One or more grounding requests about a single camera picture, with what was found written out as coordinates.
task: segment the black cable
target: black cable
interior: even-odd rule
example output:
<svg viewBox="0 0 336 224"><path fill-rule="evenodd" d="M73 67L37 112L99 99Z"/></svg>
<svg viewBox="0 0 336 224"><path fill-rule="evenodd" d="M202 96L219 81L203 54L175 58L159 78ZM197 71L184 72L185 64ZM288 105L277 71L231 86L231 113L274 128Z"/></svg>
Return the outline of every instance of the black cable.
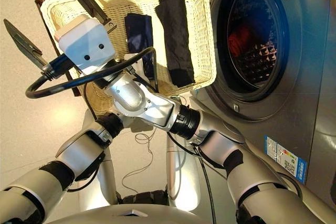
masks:
<svg viewBox="0 0 336 224"><path fill-rule="evenodd" d="M97 168L97 170L95 171L95 173L93 174L92 178L89 180L89 182L87 182L85 185L79 187L79 188L76 188L76 189L68 189L68 192L69 193L73 193L75 191L81 191L83 190L84 188L86 188L88 185L90 185L92 183L92 181L94 180L94 178L96 177L97 173L98 173L98 170L99 170L99 166Z"/></svg>
<svg viewBox="0 0 336 224"><path fill-rule="evenodd" d="M198 153L196 147L195 146L193 146L193 147L194 147L194 151L196 153ZM208 174L206 172L206 169L205 169L204 162L203 162L202 158L199 157L198 160L199 160L199 163L200 163L200 165L202 167L204 178L205 178L205 182L206 182L206 187L208 189L209 200L210 200L210 207L211 207L211 214L212 214L212 223L216 224L217 221L216 221L214 198L212 197L212 192L211 192L211 186L210 186L210 182L209 182L209 177L208 177Z"/></svg>
<svg viewBox="0 0 336 224"><path fill-rule="evenodd" d="M153 90L155 93L158 93L158 91L152 85L150 85L148 82L146 82L140 75L138 75L137 73L134 73L133 75L137 78L138 82L147 86L148 88Z"/></svg>
<svg viewBox="0 0 336 224"><path fill-rule="evenodd" d="M75 88L77 86L83 85L85 83L104 78L104 77L109 76L111 74L122 71L124 68L126 68L126 67L132 65L133 63L137 62L143 56L145 56L146 54L148 54L150 52L152 52L153 57L156 58L155 49L153 47L148 47L145 50L142 50L137 55L133 56L132 58L130 58L126 61L123 61L123 62L121 62L121 63L119 63L115 66L112 66L108 69L104 69L104 70L89 74L87 76L80 77L80 78L75 79L75 80L67 81L67 82L52 86L50 88L46 88L46 89L42 89L42 90L37 91L37 89L39 87L41 87L48 80L47 77L42 76L39 79L37 79L32 85L30 85L28 87L28 89L26 90L26 96L28 98L32 98L32 99L47 97L49 95L56 94L56 93L62 92L64 90L72 89L72 88Z"/></svg>
<svg viewBox="0 0 336 224"><path fill-rule="evenodd" d="M297 183L293 178L291 178L290 176L288 176L287 174L280 173L280 172L278 172L278 174L279 174L281 177L283 177L283 178L289 180L289 181L294 185L294 187L295 187L295 189L296 189L296 192L297 192L299 198L300 198L300 199L303 199L302 190L301 190L300 186L298 185L298 183Z"/></svg>
<svg viewBox="0 0 336 224"><path fill-rule="evenodd" d="M95 114L95 112L94 112L94 110L93 110L93 108L92 108L92 106L91 106L91 104L90 104L90 102L89 102L88 96L87 96L87 94L86 94L86 88L87 88L87 85L88 85L87 83L84 84L84 88L83 88L83 98L84 98L85 103L86 103L86 105L88 106L88 108L89 108L89 110L90 110L90 112L91 112L91 114L92 114L94 120L97 120L97 116L96 116L96 114Z"/></svg>
<svg viewBox="0 0 336 224"><path fill-rule="evenodd" d="M169 132L167 132L167 135L169 136L169 138L179 147L179 148L181 148L182 150L184 150L185 152L187 152L187 153L189 153L190 155L193 155L193 156L195 156L195 157L201 157L200 156L200 154L198 154L198 153L194 153L194 152L191 152L191 151L189 151L187 148L185 148L185 147L183 147L181 144L179 144L179 142L178 141L176 141L174 138L173 138L173 136L169 133Z"/></svg>
<svg viewBox="0 0 336 224"><path fill-rule="evenodd" d="M223 179L227 180L227 178L221 174L219 171L217 171L214 167L212 167L210 164L208 164L207 162L204 162L204 164L209 167L211 170L213 170L215 173L217 173L220 177L222 177Z"/></svg>

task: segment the washing machine drum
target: washing machine drum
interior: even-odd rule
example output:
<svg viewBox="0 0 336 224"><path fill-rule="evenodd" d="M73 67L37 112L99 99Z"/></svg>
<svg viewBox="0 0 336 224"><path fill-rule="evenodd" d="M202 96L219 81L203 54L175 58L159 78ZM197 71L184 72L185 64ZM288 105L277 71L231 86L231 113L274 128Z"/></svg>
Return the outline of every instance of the washing machine drum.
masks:
<svg viewBox="0 0 336 224"><path fill-rule="evenodd" d="M284 104L301 55L298 0L211 0L217 77L208 94L251 120Z"/></svg>

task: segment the blue label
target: blue label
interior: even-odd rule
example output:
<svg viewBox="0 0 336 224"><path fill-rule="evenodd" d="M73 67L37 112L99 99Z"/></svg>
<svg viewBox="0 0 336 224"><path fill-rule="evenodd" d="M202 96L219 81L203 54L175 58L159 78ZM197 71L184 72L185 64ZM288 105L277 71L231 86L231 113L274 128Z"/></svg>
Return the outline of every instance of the blue label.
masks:
<svg viewBox="0 0 336 224"><path fill-rule="evenodd" d="M296 172L296 179L300 181L301 183L304 183L304 179L306 176L306 168L307 168L307 162L304 161L302 158L299 158L298 160L298 168Z"/></svg>
<svg viewBox="0 0 336 224"><path fill-rule="evenodd" d="M264 152L276 163L281 165L298 181L304 183L306 178L307 162L294 153L282 147L269 136L264 136Z"/></svg>

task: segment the laundry basket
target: laundry basket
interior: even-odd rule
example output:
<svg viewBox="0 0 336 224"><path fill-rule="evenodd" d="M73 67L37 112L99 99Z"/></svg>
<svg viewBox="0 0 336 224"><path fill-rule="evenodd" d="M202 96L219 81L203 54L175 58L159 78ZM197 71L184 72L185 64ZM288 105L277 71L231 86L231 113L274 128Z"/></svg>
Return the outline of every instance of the laundry basket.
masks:
<svg viewBox="0 0 336 224"><path fill-rule="evenodd" d="M122 59L127 54L127 35L124 17L127 13L146 14L152 17L154 48L157 55L157 75L159 91L168 97L199 89L210 85L216 77L216 63L209 0L185 0L189 32L189 49L194 67L195 83L178 88L170 78L164 46L162 24L155 13L159 0L96 0L105 13L117 24L109 34L116 50L116 58ZM59 28L86 11L77 0L45 0L41 6L45 23L52 35ZM79 73L72 69L73 78ZM105 95L94 83L87 86L87 97L97 114L104 114L113 105L113 98Z"/></svg>

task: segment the black cloth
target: black cloth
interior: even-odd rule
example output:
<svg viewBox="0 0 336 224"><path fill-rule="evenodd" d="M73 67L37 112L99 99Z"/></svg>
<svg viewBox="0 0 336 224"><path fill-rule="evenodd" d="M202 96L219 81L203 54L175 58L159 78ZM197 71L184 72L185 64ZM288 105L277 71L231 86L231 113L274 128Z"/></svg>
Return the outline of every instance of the black cloth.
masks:
<svg viewBox="0 0 336 224"><path fill-rule="evenodd" d="M174 85L194 83L184 0L160 0L155 8L163 29L167 67Z"/></svg>
<svg viewBox="0 0 336 224"><path fill-rule="evenodd" d="M152 17L136 13L128 13L125 19L127 45L132 54L153 46ZM143 71L148 79L154 78L153 54L142 57Z"/></svg>

